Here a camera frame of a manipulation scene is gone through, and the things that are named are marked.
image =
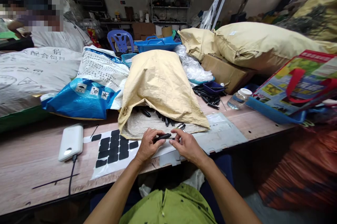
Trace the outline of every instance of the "white power bank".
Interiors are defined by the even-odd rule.
[[[64,162],[83,151],[83,124],[77,123],[63,130],[59,161]]]

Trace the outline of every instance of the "person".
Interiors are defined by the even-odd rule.
[[[214,161],[198,145],[196,139],[181,129],[173,129],[171,132],[177,135],[174,140],[169,140],[170,144],[179,151],[180,155],[195,164],[208,180],[224,221],[227,224],[261,223]],[[84,224],[216,223],[208,203],[200,192],[184,183],[173,190],[151,192],[121,217],[138,173],[166,141],[162,139],[153,143],[153,139],[163,134],[161,130],[148,128],[135,158]]]
[[[82,53],[84,46],[93,44],[90,37],[70,20],[61,18],[50,5],[50,0],[1,0],[8,1],[9,9],[18,18],[7,25],[18,38],[31,36],[34,47],[62,47]],[[70,10],[64,0],[64,9]],[[19,28],[29,27],[30,32],[20,33]]]

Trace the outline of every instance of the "metal shelf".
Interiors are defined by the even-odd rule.
[[[172,22],[169,22],[169,21],[153,21],[152,23],[187,23],[187,22],[175,22],[175,21],[172,21]]]
[[[164,6],[153,6],[154,8],[174,8],[174,9],[176,9],[176,8],[184,8],[184,9],[188,9],[188,8],[190,8],[190,7],[164,7]]]

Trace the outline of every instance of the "bottle cap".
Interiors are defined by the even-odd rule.
[[[250,97],[253,93],[251,90],[248,90],[246,88],[241,88],[240,90],[238,90],[238,93],[242,96],[245,96],[245,97]]]

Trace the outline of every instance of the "blue plastic chair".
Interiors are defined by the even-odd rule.
[[[116,45],[118,46],[120,52],[128,53],[126,37],[129,38],[132,52],[134,52],[133,39],[132,39],[132,36],[129,32],[117,29],[117,30],[112,30],[108,33],[108,41],[109,41],[109,43],[110,43],[110,45],[111,45],[111,47],[112,47],[112,49],[115,53],[116,53],[116,49],[112,44],[112,38],[115,40]]]

